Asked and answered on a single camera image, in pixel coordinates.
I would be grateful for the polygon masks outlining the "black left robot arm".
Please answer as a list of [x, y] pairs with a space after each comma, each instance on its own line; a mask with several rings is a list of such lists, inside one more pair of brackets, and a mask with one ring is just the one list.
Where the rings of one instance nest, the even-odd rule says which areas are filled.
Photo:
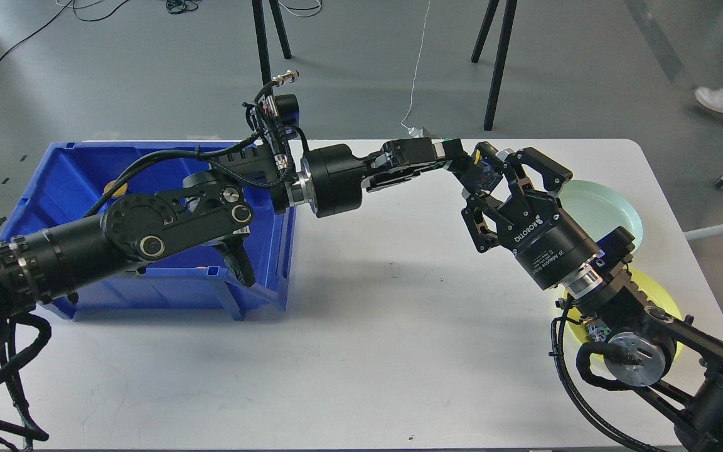
[[[149, 264], [199, 245], [215, 248], [244, 286], [255, 276], [244, 240], [254, 219], [246, 186], [270, 192], [276, 210], [307, 203], [319, 217], [359, 208], [362, 191], [379, 191], [422, 173], [460, 172], [468, 159], [459, 140], [427, 137], [387, 141], [357, 158], [348, 146], [304, 148], [296, 169], [290, 140], [303, 137], [293, 95], [275, 87], [298, 77], [289, 70], [270, 78], [244, 104], [252, 133], [218, 151], [164, 149], [135, 160], [80, 220], [0, 241], [0, 385], [8, 388], [19, 424], [0, 420], [0, 431], [20, 436], [24, 447], [48, 440], [29, 414], [20, 370], [51, 338], [37, 305], [118, 272]], [[0, 444], [17, 450], [0, 437]]]

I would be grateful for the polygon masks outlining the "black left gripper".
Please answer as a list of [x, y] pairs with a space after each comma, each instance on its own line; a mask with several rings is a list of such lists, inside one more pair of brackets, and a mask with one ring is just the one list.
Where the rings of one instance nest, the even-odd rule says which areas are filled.
[[459, 139], [433, 143], [422, 137], [387, 141], [379, 153], [362, 158], [345, 144], [310, 149], [301, 166], [309, 174], [311, 208], [316, 217], [324, 218], [358, 209], [362, 189], [381, 191], [465, 159]]

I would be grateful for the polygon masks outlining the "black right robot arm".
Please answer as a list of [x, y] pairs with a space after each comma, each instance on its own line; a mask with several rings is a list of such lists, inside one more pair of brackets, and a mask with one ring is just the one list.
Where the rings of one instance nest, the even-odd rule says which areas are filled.
[[580, 378], [608, 391], [631, 391], [672, 422], [689, 451], [723, 451], [723, 341], [657, 306], [633, 280], [633, 237], [617, 227], [594, 240], [562, 208], [557, 192], [572, 173], [540, 151], [497, 151], [482, 141], [454, 159], [466, 192], [463, 211], [480, 252], [500, 245], [542, 289], [562, 286], [562, 314], [552, 321], [551, 357], [579, 412], [600, 432], [633, 450], [652, 451], [609, 424], [585, 402], [565, 366], [564, 325], [605, 333], [579, 347]]

